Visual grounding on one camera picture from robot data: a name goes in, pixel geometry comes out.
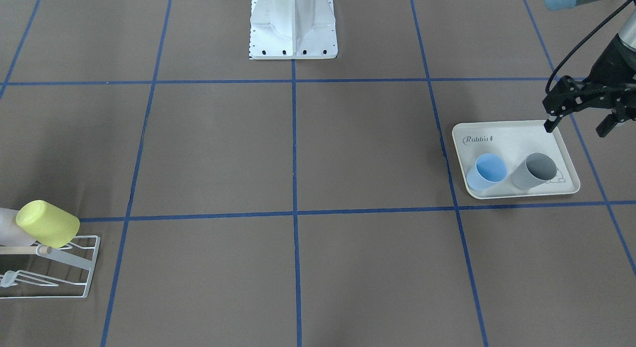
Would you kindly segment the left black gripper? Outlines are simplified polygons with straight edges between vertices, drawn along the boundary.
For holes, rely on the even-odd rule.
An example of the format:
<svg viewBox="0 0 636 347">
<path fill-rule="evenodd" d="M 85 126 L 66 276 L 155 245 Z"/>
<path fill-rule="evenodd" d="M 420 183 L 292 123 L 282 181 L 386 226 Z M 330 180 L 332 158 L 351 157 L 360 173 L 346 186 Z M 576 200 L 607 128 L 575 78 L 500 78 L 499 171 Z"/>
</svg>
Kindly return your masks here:
<svg viewBox="0 0 636 347">
<path fill-rule="evenodd" d="M 563 75 L 543 99 L 547 112 L 544 129 L 552 133 L 561 120 L 586 108 L 612 113 L 596 127 L 605 138 L 624 119 L 635 118 L 635 50 L 624 44 L 608 44 L 583 80 Z"/>
</svg>

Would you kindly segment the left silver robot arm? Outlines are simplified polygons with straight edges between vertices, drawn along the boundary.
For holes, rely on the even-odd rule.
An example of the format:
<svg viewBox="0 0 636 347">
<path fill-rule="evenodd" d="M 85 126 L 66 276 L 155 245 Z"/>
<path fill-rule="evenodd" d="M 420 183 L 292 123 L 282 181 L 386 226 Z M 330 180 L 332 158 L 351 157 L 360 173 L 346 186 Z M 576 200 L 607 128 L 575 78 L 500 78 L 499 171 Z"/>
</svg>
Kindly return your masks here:
<svg viewBox="0 0 636 347">
<path fill-rule="evenodd" d="M 551 11 L 571 9 L 601 0 L 543 0 Z M 636 15 L 625 21 L 623 27 L 613 36 L 609 44 L 591 66 L 590 73 L 583 80 L 563 75 L 558 82 L 552 82 L 559 70 L 594 34 L 603 28 L 623 9 L 635 4 L 626 0 L 591 30 L 559 62 L 548 78 L 543 107 L 548 115 L 544 123 L 547 133 L 552 133 L 563 118 L 579 113 L 587 108 L 606 109 L 609 113 L 596 127 L 598 137 L 606 137 L 611 130 L 627 121 L 636 119 Z"/>
</svg>

